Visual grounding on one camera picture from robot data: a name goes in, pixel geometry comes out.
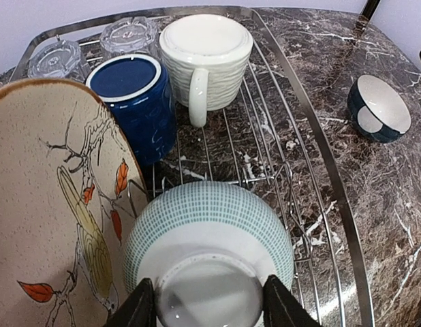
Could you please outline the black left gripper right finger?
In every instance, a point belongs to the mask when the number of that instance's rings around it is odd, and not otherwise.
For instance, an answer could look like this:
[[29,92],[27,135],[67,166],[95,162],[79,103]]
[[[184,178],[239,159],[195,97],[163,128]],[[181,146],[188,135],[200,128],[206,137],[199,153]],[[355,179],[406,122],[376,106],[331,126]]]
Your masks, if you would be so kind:
[[265,327],[321,327],[275,275],[263,286],[263,321]]

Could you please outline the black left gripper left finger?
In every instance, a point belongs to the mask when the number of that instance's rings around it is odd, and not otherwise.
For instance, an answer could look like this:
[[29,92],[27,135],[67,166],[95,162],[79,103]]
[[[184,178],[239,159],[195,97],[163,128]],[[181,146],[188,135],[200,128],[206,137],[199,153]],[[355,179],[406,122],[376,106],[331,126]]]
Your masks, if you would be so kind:
[[143,278],[104,327],[156,327],[153,283]]

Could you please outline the light green ceramic bowl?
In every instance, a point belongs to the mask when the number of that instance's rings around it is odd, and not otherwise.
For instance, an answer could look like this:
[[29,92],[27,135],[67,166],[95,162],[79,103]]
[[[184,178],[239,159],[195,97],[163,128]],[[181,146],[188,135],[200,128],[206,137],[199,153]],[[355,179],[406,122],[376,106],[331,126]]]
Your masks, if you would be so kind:
[[224,182],[165,191],[125,243],[125,287],[152,281],[158,326],[262,326],[270,275],[291,287],[290,236],[265,201]]

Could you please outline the yellow bottom plate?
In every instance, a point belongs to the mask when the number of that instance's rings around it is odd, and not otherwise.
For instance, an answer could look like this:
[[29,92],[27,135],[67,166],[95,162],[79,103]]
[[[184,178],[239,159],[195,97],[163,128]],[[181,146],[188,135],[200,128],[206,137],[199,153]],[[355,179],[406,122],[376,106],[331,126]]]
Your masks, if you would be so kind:
[[127,298],[123,245],[141,171],[83,84],[0,88],[0,326],[103,326]]

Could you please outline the metal wire dish rack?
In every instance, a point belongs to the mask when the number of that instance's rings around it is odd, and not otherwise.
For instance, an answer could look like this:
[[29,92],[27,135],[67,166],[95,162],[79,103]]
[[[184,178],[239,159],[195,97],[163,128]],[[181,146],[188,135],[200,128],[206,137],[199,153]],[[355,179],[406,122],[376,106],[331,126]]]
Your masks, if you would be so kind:
[[217,125],[194,129],[177,107],[178,136],[168,163],[145,174],[150,197],[204,178],[262,196],[283,220],[295,253],[293,288],[323,326],[373,326],[360,237],[332,150],[313,105],[260,14],[240,6],[141,10],[160,27],[190,14],[221,14],[252,33],[236,101]]

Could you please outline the dark bowl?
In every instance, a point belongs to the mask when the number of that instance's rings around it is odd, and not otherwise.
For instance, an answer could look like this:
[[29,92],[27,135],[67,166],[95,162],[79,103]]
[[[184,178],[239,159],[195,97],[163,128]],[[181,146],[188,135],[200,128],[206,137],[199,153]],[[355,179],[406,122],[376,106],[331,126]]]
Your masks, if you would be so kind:
[[411,116],[401,96],[372,75],[364,74],[354,81],[347,108],[354,128],[374,142],[394,142],[411,127]]

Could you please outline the dark blue mug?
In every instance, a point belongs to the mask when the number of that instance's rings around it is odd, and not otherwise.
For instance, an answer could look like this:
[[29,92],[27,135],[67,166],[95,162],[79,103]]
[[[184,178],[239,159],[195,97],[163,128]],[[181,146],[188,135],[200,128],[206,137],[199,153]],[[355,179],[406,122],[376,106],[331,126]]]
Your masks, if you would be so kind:
[[86,86],[107,105],[140,166],[165,157],[176,142],[175,105],[166,67],[148,54],[125,54],[98,65]]

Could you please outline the cream ribbed mug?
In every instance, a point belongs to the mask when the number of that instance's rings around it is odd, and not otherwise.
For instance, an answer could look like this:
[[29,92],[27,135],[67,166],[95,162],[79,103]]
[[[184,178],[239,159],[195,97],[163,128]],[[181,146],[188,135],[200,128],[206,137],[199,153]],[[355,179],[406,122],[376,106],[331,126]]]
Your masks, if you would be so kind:
[[231,104],[240,89],[253,37],[240,23],[216,14],[185,16],[159,36],[174,98],[190,123],[206,125],[207,114]]

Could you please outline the clear ribbed drinking glass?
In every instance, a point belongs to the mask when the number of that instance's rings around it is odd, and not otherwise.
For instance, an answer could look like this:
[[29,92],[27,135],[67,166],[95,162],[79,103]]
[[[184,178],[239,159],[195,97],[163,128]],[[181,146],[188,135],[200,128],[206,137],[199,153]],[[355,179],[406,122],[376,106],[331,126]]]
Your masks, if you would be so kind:
[[29,62],[29,78],[66,78],[85,83],[91,73],[78,42],[61,40],[41,49]]

